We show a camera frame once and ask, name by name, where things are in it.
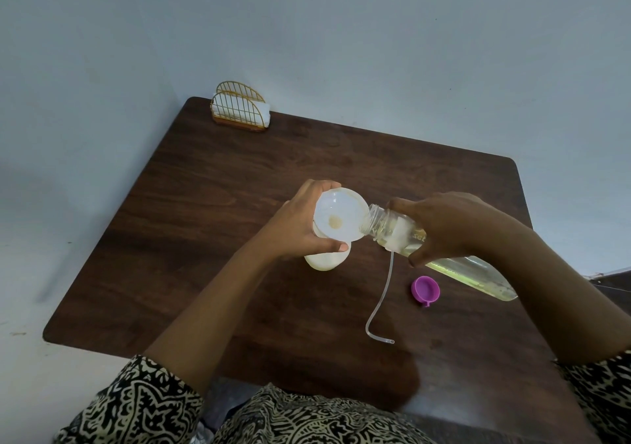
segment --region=clear plastic bottle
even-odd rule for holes
[[[372,236],[388,251],[394,251],[404,257],[409,257],[419,249],[426,236],[423,229],[409,216],[383,209],[378,205],[371,205],[368,209],[361,231]],[[504,276],[479,258],[443,258],[432,261],[427,266],[502,301],[510,301],[517,297]]]

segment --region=purple cap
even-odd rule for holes
[[[419,276],[410,286],[412,296],[422,305],[429,306],[440,296],[438,283],[429,276]]]

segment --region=bottle neck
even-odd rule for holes
[[[372,204],[368,208],[368,214],[363,219],[360,225],[360,231],[363,234],[368,234],[373,238],[377,238],[383,228],[384,218],[386,217],[386,210],[379,205]]]

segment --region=forearm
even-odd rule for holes
[[[250,240],[150,345],[145,355],[204,395],[258,284],[275,261]]]
[[[531,229],[513,227],[488,259],[515,288],[560,362],[600,361],[631,345],[631,318]]]

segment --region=dark wood table top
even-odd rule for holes
[[[190,98],[44,330],[49,342],[130,357],[143,350],[305,179],[332,178],[368,203],[474,193],[530,225],[513,160],[272,113],[265,133],[220,127]],[[303,259],[261,284],[222,361],[222,375],[351,397],[525,437],[588,435],[552,354],[519,300],[496,300],[396,256],[371,330],[389,253],[353,243],[329,272]],[[409,293],[420,274],[440,299]]]

